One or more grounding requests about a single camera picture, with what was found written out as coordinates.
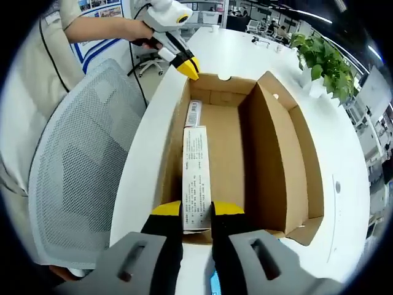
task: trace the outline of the white pot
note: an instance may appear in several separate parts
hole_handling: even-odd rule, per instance
[[[326,87],[324,87],[324,78],[320,77],[312,81],[310,68],[305,67],[302,75],[300,76],[299,84],[311,97],[319,98],[322,94],[326,93]]]

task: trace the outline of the open cardboard box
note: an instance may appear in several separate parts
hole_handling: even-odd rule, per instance
[[[319,162],[302,111],[270,72],[258,81],[200,74],[186,82],[161,163],[161,203],[182,198],[182,137],[191,99],[203,102],[212,200],[235,203],[261,229],[309,245],[324,215]],[[193,236],[191,242],[211,243],[209,232]]]

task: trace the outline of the green leaves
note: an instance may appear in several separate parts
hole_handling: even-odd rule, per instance
[[[323,72],[322,66],[321,65],[315,65],[311,69],[311,80],[316,80],[321,77],[321,74]]]
[[[298,48],[299,68],[303,70],[304,60],[311,68],[311,79],[324,78],[327,93],[333,93],[340,104],[350,98],[354,92],[354,77],[350,67],[344,62],[341,53],[325,39],[294,34],[290,41],[291,47]]]

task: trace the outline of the white desk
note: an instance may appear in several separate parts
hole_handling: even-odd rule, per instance
[[[338,107],[338,100],[308,97],[299,86],[301,71],[295,52],[283,48],[276,53],[274,42],[270,41],[267,49],[251,40],[246,33],[220,29],[214,34],[209,28],[200,28],[189,46],[204,73],[218,74],[222,79],[238,76],[257,80],[269,70],[296,99],[308,122],[321,166],[324,219],[310,246],[288,238],[282,241],[298,253],[302,267],[311,274],[345,281],[362,253],[370,208],[367,169],[359,140],[345,110]],[[170,67],[141,121],[117,193],[111,245],[130,231],[140,231],[152,209],[159,205],[156,185],[161,156],[185,80]],[[341,184],[339,194],[334,190],[335,181]],[[176,294],[203,293],[203,270],[209,253],[210,246],[184,245]],[[189,272],[195,274],[194,281],[189,280]]]

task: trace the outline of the beige sleeve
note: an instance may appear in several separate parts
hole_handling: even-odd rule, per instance
[[[81,14],[78,0],[60,0],[60,17],[64,30]]]

